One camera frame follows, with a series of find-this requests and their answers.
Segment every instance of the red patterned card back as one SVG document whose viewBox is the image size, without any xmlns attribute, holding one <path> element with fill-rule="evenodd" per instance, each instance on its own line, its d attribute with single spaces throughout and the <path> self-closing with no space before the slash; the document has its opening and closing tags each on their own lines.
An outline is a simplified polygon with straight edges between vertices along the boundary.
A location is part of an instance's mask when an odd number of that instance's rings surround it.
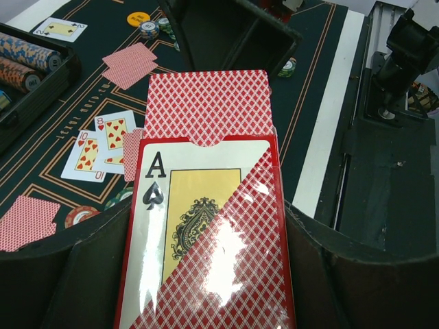
<svg viewBox="0 0 439 329">
<path fill-rule="evenodd" d="M 148 89 L 147 138 L 188 137 L 199 146 L 225 136 L 272 135 L 265 71 L 154 75 Z"/>
</svg>

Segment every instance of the ornate design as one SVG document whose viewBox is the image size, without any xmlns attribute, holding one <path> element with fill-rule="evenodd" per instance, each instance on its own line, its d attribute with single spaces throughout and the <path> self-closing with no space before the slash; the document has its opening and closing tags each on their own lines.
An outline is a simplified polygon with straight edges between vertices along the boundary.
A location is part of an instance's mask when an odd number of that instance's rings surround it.
<svg viewBox="0 0 439 329">
<path fill-rule="evenodd" d="M 175 241 L 175 244 L 171 244 L 174 250 L 172 254 L 174 260 L 182 260 L 218 212 L 218 205 L 214 199 L 202 197 L 200 200 L 194 200 L 191 209 L 180 217 L 182 222 L 177 225 L 176 231 L 172 234 Z"/>
</svg>

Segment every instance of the stack of poker chips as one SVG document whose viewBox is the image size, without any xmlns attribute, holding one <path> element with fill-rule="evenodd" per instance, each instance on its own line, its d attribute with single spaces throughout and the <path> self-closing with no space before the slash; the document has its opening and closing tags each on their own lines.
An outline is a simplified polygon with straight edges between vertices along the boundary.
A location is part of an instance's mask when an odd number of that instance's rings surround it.
<svg viewBox="0 0 439 329">
<path fill-rule="evenodd" d="M 62 63 L 59 51 L 34 45 L 1 32 L 0 56 L 43 73 L 55 71 Z"/>
<path fill-rule="evenodd" d="M 176 40 L 176 36 L 174 35 L 174 31 L 172 31 L 172 27 L 171 27 L 171 23 L 169 22 L 169 19 L 167 19 L 166 17 L 159 19 L 157 21 L 158 26 L 160 27 L 160 29 L 164 32 L 167 33 L 167 35 L 172 39 L 172 40 Z"/>
<path fill-rule="evenodd" d="M 0 82 L 23 93 L 34 90 L 41 82 L 38 71 L 0 56 Z"/>
<path fill-rule="evenodd" d="M 160 33 L 158 24 L 154 21 L 146 21 L 139 25 L 140 36 L 147 40 L 154 40 Z"/>
<path fill-rule="evenodd" d="M 281 69 L 281 72 L 278 73 L 278 77 L 291 77 L 296 70 L 296 60 L 291 57 L 287 64 Z"/>
<path fill-rule="evenodd" d="M 0 82 L 28 93 L 61 64 L 58 51 L 0 32 Z"/>
</svg>

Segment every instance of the poker chip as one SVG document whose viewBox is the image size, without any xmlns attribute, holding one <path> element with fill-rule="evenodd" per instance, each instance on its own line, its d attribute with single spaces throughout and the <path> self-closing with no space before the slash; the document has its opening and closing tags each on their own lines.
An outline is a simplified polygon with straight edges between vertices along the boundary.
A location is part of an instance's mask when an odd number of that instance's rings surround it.
<svg viewBox="0 0 439 329">
<path fill-rule="evenodd" d="M 4 91 L 0 90 L 0 111 L 8 107 L 9 104 L 11 104 L 11 99 Z"/>
<path fill-rule="evenodd" d="M 28 93 L 38 87 L 41 80 L 40 73 L 34 69 L 0 57 L 0 82 Z"/>
<path fill-rule="evenodd" d="M 96 208 L 90 206 L 81 206 L 73 209 L 66 217 L 64 222 L 65 228 L 71 228 L 73 225 L 78 224 L 81 221 L 93 217 L 99 214 Z"/>
<path fill-rule="evenodd" d="M 62 64 L 59 51 L 34 45 L 1 32 L 0 56 L 43 73 L 55 71 Z"/>
<path fill-rule="evenodd" d="M 176 40 L 176 36 L 175 36 L 175 34 L 174 34 L 174 32 L 173 31 L 171 31 L 170 33 L 168 33 L 167 34 L 172 40 Z"/>
<path fill-rule="evenodd" d="M 296 59 L 291 57 L 288 62 L 281 69 L 281 72 L 278 73 L 278 77 L 291 77 L 296 70 Z"/>
<path fill-rule="evenodd" d="M 113 206 L 114 206 L 115 204 L 117 204 L 119 201 L 120 201 L 120 200 L 119 200 L 118 197 L 114 197 L 114 198 L 112 198 L 110 201 L 108 201 L 108 202 L 105 204 L 105 210 L 107 210 L 107 209 L 113 207 Z"/>
<path fill-rule="evenodd" d="M 169 19 L 167 19 L 166 17 L 159 19 L 157 21 L 157 24 L 161 31 L 164 31 L 166 33 L 172 32 L 172 27 L 171 24 L 169 23 Z"/>
<path fill-rule="evenodd" d="M 154 40 L 158 37 L 159 32 L 160 28 L 158 27 L 158 24 L 154 21 L 142 22 L 139 25 L 140 36 L 144 39 Z"/>
<path fill-rule="evenodd" d="M 131 195 L 132 195 L 132 187 L 127 187 L 127 188 L 124 188 L 119 193 L 117 193 L 116 198 L 119 199 L 119 202 L 120 202 Z"/>
<path fill-rule="evenodd" d="M 128 24 L 133 27 L 139 27 L 142 22 L 149 21 L 151 17 L 146 12 L 133 12 L 126 18 Z"/>
</svg>

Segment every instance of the poker table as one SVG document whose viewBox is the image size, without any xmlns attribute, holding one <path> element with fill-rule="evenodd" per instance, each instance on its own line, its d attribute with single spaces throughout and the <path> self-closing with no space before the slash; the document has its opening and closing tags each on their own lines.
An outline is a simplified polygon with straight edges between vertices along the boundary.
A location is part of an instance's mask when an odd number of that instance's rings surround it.
<svg viewBox="0 0 439 329">
<path fill-rule="evenodd" d="M 61 204 L 54 220 L 59 231 L 74 208 L 92 206 L 104 211 L 109 199 L 132 186 L 122 175 L 115 174 L 107 174 L 102 183 L 64 180 L 60 176 L 78 132 L 95 130 L 94 117 L 132 110 L 141 127 L 149 76 L 187 71 L 167 34 L 161 33 L 156 40 L 140 38 L 126 20 L 133 12 L 147 12 L 153 20 L 163 15 L 153 0 L 73 0 L 51 15 L 88 25 L 75 42 L 68 44 L 81 60 L 81 78 L 2 154 L 0 215 L 19 195 L 56 202 Z M 284 194 L 289 201 L 296 190 L 346 13 L 347 8 L 342 6 L 307 1 L 289 23 L 304 37 L 294 55 L 296 72 L 290 78 L 270 82 Z M 102 76 L 107 69 L 102 58 L 137 42 L 154 52 L 158 67 L 133 87 L 122 90 Z"/>
</svg>

